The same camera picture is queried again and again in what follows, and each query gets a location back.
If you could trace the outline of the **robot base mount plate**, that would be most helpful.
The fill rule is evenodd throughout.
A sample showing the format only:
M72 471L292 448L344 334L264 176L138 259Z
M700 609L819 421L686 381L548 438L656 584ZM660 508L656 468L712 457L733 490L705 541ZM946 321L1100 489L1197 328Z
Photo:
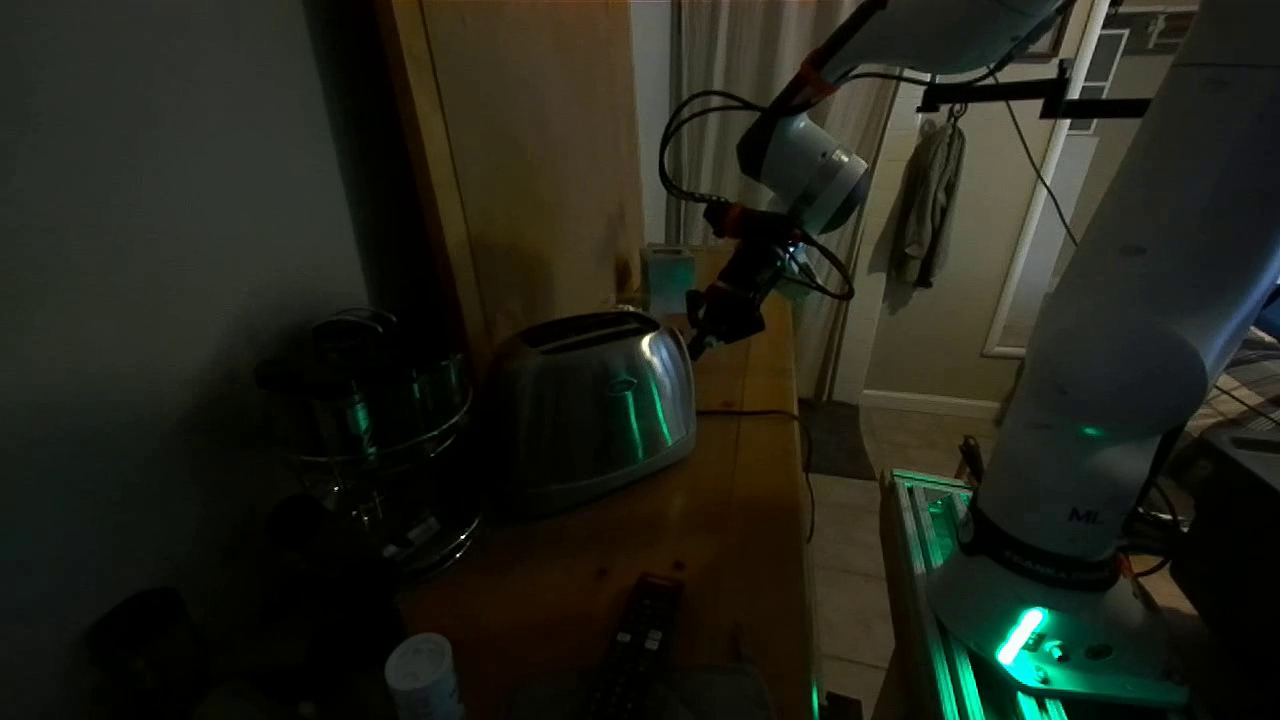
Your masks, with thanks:
M1166 620L1132 579L1076 590L1018 574L990 554L952 554L924 579L924 595L936 620L1021 690L1188 703Z

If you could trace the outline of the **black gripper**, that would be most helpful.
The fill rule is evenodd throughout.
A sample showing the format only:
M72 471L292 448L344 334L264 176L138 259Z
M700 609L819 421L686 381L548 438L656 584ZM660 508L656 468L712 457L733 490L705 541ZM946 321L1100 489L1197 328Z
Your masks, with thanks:
M733 240L733 257L712 284L686 297L691 360L712 345L736 345L766 328L766 300L784 275L784 252L806 240L788 210L760 210L733 201L712 201L705 221L721 240Z

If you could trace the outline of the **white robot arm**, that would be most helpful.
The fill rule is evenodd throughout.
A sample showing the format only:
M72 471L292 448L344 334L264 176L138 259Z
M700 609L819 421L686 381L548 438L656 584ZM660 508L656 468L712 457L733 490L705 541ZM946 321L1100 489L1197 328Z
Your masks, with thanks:
M736 244L689 297L700 345L766 328L782 252L840 227L864 163L808 113L860 66L955 78L1011 60L1063 0L864 0L736 144L775 204L710 223ZM1003 564L1095 569L1126 545L1156 443L1197 411L1280 257L1280 0L1203 0L1083 244L1042 309L970 524Z

